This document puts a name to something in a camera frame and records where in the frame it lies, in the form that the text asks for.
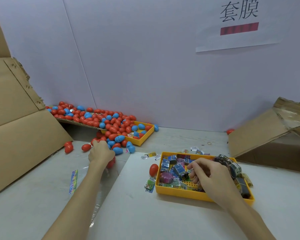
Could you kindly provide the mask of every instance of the yellow plastic tray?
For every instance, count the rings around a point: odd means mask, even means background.
[[[184,190],[184,189],[178,189],[178,188],[168,188],[168,187],[163,187],[163,186],[159,186],[159,179],[160,179],[160,170],[161,170],[161,163],[162,163],[162,159],[163,156],[171,156],[174,154],[182,154],[182,155],[190,155],[192,160],[196,160],[200,157],[206,158],[208,160],[213,160],[213,158],[215,156],[206,156],[206,155],[198,155],[198,154],[188,154],[188,153],[176,153],[176,152],[163,152],[161,154],[161,160],[160,160],[160,164],[159,164],[159,170],[158,170],[158,174],[157,174],[157,180],[155,182],[155,189],[157,191],[157,193],[159,194],[164,194],[164,195],[172,195],[172,196],[178,196],[178,197],[184,197],[184,198],[190,198],[190,199],[196,199],[196,200],[203,200],[203,201],[210,201],[210,202],[214,202],[211,198],[209,198],[209,196],[206,193],[203,192],[198,192],[198,191],[190,191],[190,190]],[[231,160],[233,160],[234,162],[237,162],[235,158],[230,157]],[[194,183],[192,183],[191,181],[189,182],[184,182],[185,184],[196,188],[196,185]],[[248,204],[248,205],[253,205],[253,203],[255,202],[255,198],[246,182],[246,185],[248,187],[249,193],[250,193],[250,198],[249,199],[244,199],[244,201]]]
[[[141,139],[135,139],[135,138],[132,138],[132,137],[125,136],[126,140],[131,141],[131,143],[133,145],[141,146],[142,143],[144,143],[144,141],[155,131],[155,126],[152,125],[152,124],[142,123],[142,122],[138,122],[138,121],[134,121],[134,124],[135,125],[143,124],[144,126],[147,126],[147,125],[152,126],[151,129],[148,130],[147,133]]]

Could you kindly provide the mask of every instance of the hand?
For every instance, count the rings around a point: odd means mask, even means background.
[[[192,169],[190,177],[200,184],[209,197],[223,209],[229,210],[236,201],[243,201],[226,166],[205,158],[199,158],[187,167]]]
[[[110,150],[107,142],[102,140],[99,143],[97,141],[94,141],[88,158],[91,163],[96,162],[97,164],[101,164],[102,168],[104,169],[114,156],[115,152]]]

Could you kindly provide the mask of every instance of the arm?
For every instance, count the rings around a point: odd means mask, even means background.
[[[105,141],[95,143],[88,156],[86,177],[42,240],[86,239],[103,170],[115,156]]]
[[[276,240],[261,216],[245,203],[226,166],[199,158],[188,165],[192,168],[193,183],[200,180],[209,197],[230,214],[249,240]]]

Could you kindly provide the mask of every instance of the white paper sheet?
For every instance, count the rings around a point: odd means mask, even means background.
[[[196,52],[279,43],[295,0],[201,0],[200,5]]]

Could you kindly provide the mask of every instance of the red rectangle on sign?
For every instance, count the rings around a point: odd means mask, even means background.
[[[251,24],[242,24],[236,26],[228,26],[220,29],[220,35],[231,35],[237,33],[257,31],[259,27],[259,22]]]

